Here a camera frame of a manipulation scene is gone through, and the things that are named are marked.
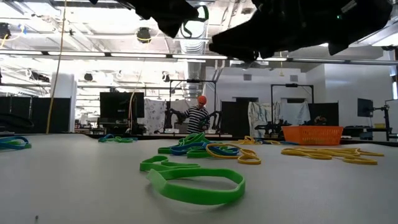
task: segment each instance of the table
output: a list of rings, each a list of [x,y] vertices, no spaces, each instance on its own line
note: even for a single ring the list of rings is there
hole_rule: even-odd
[[[139,163],[176,140],[99,143],[79,134],[28,136],[32,149],[0,152],[0,223],[39,224],[232,224],[397,223],[398,149],[357,146],[385,157],[377,166],[320,161],[280,154],[283,146],[246,146],[263,164],[187,159],[203,167],[234,169],[246,178],[246,194],[232,204],[191,205],[153,191]],[[217,178],[174,180],[196,187],[231,189]]]

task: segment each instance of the ceiling duct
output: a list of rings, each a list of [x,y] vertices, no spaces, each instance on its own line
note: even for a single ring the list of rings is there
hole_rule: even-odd
[[[206,10],[207,8],[199,7],[199,18],[206,18]],[[185,24],[185,27],[180,29],[178,36],[185,38],[186,40],[180,41],[181,52],[183,54],[204,54],[205,53],[205,42],[201,39],[206,36],[206,22],[201,21],[188,21]],[[200,79],[203,80],[205,76],[205,67],[204,63],[201,62],[187,62],[187,69],[185,70],[185,79]],[[188,88],[189,91],[186,92],[186,97],[192,98],[201,94],[202,83],[197,85],[186,84],[185,88]]]

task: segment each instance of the monitor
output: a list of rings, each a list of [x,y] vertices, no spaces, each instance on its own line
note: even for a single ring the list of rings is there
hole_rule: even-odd
[[[132,93],[99,93],[101,118],[127,119]],[[134,93],[132,113],[137,118],[144,117],[144,93]]]
[[[358,116],[365,118],[373,117],[373,101],[358,98]]]

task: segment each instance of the ceiling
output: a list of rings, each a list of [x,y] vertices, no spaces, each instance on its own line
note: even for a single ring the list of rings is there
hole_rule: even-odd
[[[66,9],[65,33],[63,38],[64,51],[76,52],[140,52],[159,54],[183,54],[181,41],[196,41],[205,43],[205,54],[213,54],[208,50],[211,37],[219,32],[234,27],[247,21],[254,12],[251,1],[231,0],[202,0],[189,1],[195,6],[208,7],[210,16],[205,27],[205,35],[200,39],[186,40],[181,36],[175,39],[166,37],[158,28],[153,19],[142,21],[134,11],[127,10],[116,1],[100,0],[97,5],[92,5],[88,0],[68,0]],[[0,0],[0,22],[10,24],[12,41],[5,41],[3,50],[41,50],[59,51],[61,45],[62,13],[64,1],[59,0]],[[137,40],[137,31],[140,27],[148,27],[151,34],[151,42],[142,44]],[[355,58],[376,59],[382,57],[380,47],[354,44],[343,52],[331,57],[327,47],[316,46],[297,50],[295,52],[282,52],[283,57],[314,57],[314,58]],[[269,68],[299,68],[306,72],[316,64],[312,63],[280,63],[269,62]],[[30,84],[41,83],[29,78],[29,72],[35,71],[51,79],[56,72],[57,60],[54,58],[24,58],[6,57],[0,55],[0,67],[3,75],[3,83]],[[187,62],[167,62],[151,60],[82,60],[76,58],[64,59],[61,62],[60,71],[63,73],[77,74],[79,85],[103,85],[118,86],[120,88],[134,85],[151,87],[168,87],[163,82],[164,72],[170,78],[184,79],[188,76]],[[87,82],[84,74],[91,72],[93,82]],[[182,86],[178,86],[176,96],[183,96]],[[97,98],[99,91],[108,89],[86,88],[79,89],[79,95],[87,97],[91,95]],[[3,86],[0,92],[10,91]],[[29,95],[48,95],[49,87],[17,88],[13,93]],[[159,97],[168,95],[167,90],[151,90],[148,96]]]

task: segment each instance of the orange plastic crate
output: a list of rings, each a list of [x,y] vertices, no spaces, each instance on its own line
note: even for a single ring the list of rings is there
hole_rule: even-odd
[[[339,126],[285,126],[282,129],[286,141],[310,146],[337,146],[343,134],[343,127]]]

